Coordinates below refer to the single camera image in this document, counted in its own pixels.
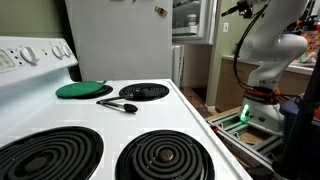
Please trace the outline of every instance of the shelf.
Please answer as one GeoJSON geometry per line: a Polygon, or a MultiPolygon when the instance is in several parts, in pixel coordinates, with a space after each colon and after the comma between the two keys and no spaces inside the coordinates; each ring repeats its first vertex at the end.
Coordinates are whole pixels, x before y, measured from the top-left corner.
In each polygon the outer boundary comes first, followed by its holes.
{"type": "Polygon", "coordinates": [[[173,35],[196,35],[198,33],[198,26],[189,26],[189,27],[182,27],[182,28],[175,28],[172,29],[173,35]]]}
{"type": "Polygon", "coordinates": [[[185,21],[189,14],[196,14],[197,18],[200,15],[200,2],[193,1],[173,8],[173,18],[177,21],[185,21]]]}

